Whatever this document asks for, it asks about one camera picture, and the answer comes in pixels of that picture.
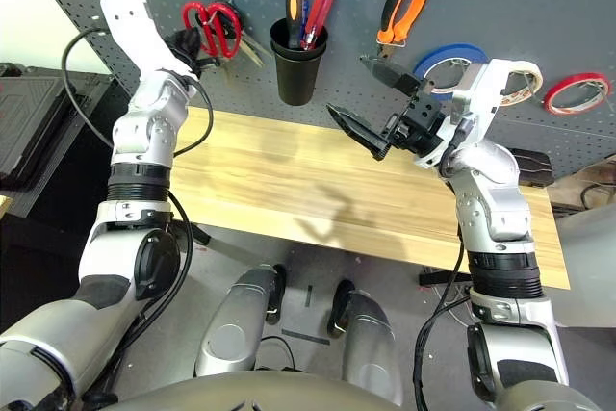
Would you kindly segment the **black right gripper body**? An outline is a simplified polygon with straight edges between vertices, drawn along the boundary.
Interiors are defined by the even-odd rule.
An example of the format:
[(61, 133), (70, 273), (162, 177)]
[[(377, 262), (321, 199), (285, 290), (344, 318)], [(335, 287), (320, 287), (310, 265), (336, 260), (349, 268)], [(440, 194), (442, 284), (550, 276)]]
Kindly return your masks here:
[(398, 149), (432, 152), (442, 139), (437, 135), (444, 121), (442, 103), (418, 91), (400, 114), (393, 114), (384, 129), (387, 141)]

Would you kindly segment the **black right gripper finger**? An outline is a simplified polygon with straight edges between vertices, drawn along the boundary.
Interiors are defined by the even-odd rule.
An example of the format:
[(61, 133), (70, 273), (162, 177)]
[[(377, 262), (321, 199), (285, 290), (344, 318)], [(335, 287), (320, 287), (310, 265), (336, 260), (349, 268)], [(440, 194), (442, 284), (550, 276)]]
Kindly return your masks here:
[(419, 79), (399, 64), (384, 58), (361, 58), (360, 62), (379, 82), (406, 96), (413, 96), (419, 89)]
[(355, 113), (331, 104), (326, 105), (333, 120), (354, 141), (368, 149), (372, 157), (382, 161), (388, 153), (387, 140), (374, 132), (370, 124)]

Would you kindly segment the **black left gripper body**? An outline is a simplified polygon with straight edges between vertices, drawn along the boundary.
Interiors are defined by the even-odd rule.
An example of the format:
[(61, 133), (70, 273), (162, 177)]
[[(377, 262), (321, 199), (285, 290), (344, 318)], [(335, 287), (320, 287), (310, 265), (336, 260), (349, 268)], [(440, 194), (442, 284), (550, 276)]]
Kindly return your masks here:
[(165, 37), (165, 43), (172, 54), (185, 64), (195, 64), (198, 57), (198, 47), (186, 44), (186, 30), (176, 31)]

